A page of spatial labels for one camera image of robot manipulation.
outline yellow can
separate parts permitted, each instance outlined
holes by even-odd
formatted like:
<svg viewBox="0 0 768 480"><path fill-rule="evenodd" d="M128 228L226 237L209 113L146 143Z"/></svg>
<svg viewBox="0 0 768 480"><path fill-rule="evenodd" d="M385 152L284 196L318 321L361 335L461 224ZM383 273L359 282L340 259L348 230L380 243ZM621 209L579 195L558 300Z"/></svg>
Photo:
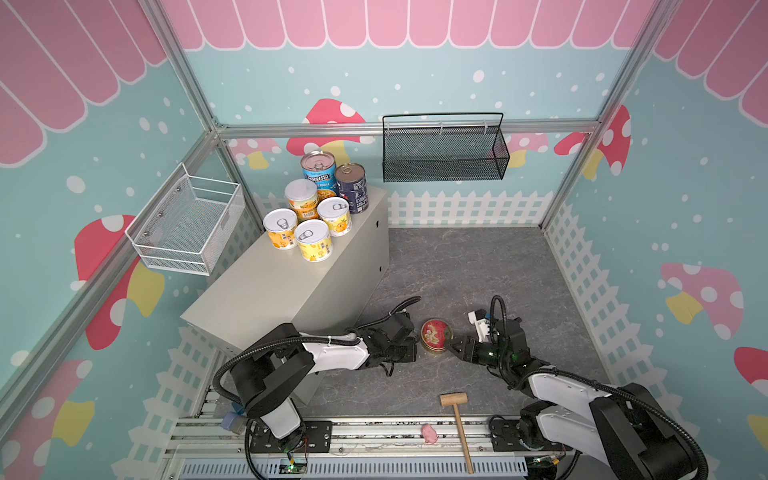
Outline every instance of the yellow can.
<svg viewBox="0 0 768 480"><path fill-rule="evenodd" d="M296 240L301 254L310 262L322 262L331 256L331 244L328 224L322 220L307 220L296 227Z"/></svg>
<svg viewBox="0 0 768 480"><path fill-rule="evenodd" d="M264 217L264 230L270 236L272 245L280 250L290 250L299 243L293 231L299 223L296 212L288 208L272 210Z"/></svg>
<svg viewBox="0 0 768 480"><path fill-rule="evenodd" d="M331 237L347 235L352 229L349 203L341 197L326 198L317 206L317 213L331 231Z"/></svg>

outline black cable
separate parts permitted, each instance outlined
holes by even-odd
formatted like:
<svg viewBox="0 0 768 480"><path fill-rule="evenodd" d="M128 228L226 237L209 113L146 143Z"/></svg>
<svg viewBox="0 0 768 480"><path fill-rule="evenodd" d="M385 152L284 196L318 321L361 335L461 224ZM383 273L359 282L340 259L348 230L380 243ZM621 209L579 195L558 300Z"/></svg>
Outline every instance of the black cable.
<svg viewBox="0 0 768 480"><path fill-rule="evenodd" d="M252 356L254 353L262 352L264 350L271 350L274 348L280 348L288 345L294 345L298 343L325 343L328 345L342 345L342 346L355 346L358 343L360 343L362 339L354 339L354 340L338 340L338 339L329 339L328 337L322 337L322 336L292 336L286 339L279 339L279 340L273 340L272 342L266 342L262 343L261 345L257 346L251 346L247 349L245 349L242 353L239 353L232 357L228 362L224 363L214 374L213 379L213 387L216 392L223 396L225 399L229 399L232 402L235 402L239 405L243 405L242 400L240 400L240 397L235 395L234 393L230 392L229 390L225 389L221 385L221 379L224 377L224 374L229 372L232 367L237 365L238 363L242 362L249 356Z"/></svg>
<svg viewBox="0 0 768 480"><path fill-rule="evenodd" d="M709 472L710 472L710 467L707 464L707 458L704 457L704 452L701 450L701 447L699 446L699 444L696 443L696 440L694 440L694 437L690 436L690 433L686 432L686 430L682 426L680 426L679 423L675 422L673 419L667 416L667 414L665 414L664 412L660 411L653 405L647 402L644 402L643 400L640 400L638 397L632 395L629 392L625 392L624 390L619 390L612 386L603 385L602 383L599 383L596 380L586 379L583 376L576 375L575 373L571 373L571 372L566 372L560 369L532 370L520 378L517 385L515 386L515 390L522 389L522 386L525 384L525 381L528 380L530 376L536 375L539 373L544 373L547 375L555 375L555 376L560 375L560 376L564 376L565 378L569 378L569 379L573 379L573 380L577 380L579 382L585 383L596 390L601 390L602 392L610 393L613 396L626 400L629 403L631 403L633 406L639 407L645 410L646 412L655 416L662 422L666 423L683 439L684 442L688 444L688 446L690 447L690 450L692 451L692 453L694 454L694 457L696 458L697 473L696 473L696 477L694 477L694 480L707 480L707 476L709 475Z"/></svg>
<svg viewBox="0 0 768 480"><path fill-rule="evenodd" d="M571 463L568 464L568 468L565 469L565 472L563 472L563 475L560 475L555 480L565 480L566 478L571 476L571 473L573 473L574 468L576 468L576 462L578 462L578 458L581 456L581 452L578 450L574 450L574 458L571 460Z"/></svg>
<svg viewBox="0 0 768 480"><path fill-rule="evenodd" d="M256 470L256 466L253 464L253 459L250 457L250 428L255 421L256 420L254 419L248 419L248 422L245 425L245 462L248 464L248 469L254 477L258 478L258 480L267 480L266 477Z"/></svg>

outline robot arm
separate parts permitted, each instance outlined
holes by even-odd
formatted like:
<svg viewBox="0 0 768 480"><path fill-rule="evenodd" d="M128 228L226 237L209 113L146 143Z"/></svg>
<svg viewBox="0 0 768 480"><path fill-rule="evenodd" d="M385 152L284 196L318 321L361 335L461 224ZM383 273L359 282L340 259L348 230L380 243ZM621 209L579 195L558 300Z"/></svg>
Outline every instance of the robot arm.
<svg viewBox="0 0 768 480"><path fill-rule="evenodd" d="M501 320L493 315L496 301ZM536 450L545 440L569 445L610 466L620 480L677 480L694 470L696 479L707 478L699 446L643 386L602 385L531 356L521 319L506 319L499 296L490 314L476 310L469 319L478 338L454 339L448 349L462 360L497 369L494 375L509 389L538 400L520 413L517 435L523 446Z"/></svg>

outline metal mesh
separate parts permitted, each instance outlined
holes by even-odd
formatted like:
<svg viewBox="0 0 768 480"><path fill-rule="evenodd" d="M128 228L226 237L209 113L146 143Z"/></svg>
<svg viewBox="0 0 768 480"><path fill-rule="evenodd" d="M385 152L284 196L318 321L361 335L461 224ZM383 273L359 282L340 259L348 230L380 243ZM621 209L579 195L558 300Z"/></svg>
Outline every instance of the metal mesh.
<svg viewBox="0 0 768 480"><path fill-rule="evenodd" d="M489 126L398 127L385 117L385 182L501 180L509 152L501 122Z"/></svg>

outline gray marble floor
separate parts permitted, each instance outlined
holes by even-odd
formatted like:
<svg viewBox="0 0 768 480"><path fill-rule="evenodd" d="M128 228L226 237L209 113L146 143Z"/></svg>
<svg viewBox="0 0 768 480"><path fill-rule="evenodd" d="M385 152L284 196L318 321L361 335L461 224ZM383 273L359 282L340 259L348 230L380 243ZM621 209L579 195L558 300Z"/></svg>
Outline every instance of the gray marble floor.
<svg viewBox="0 0 768 480"><path fill-rule="evenodd" d="M474 333L466 313L488 309L492 295L504 297L510 318L520 316L534 356L602 382L607 377L565 281L537 228L414 228L389 231L389 270L360 322L377 319L401 300L421 295L408 308L418 329L443 318L454 334ZM465 414L515 415L530 402L510 392L484 367L451 353L419 346L414 363L381 369L329 372L309 405L307 417L340 415L448 415L439 396L467 392Z"/></svg>

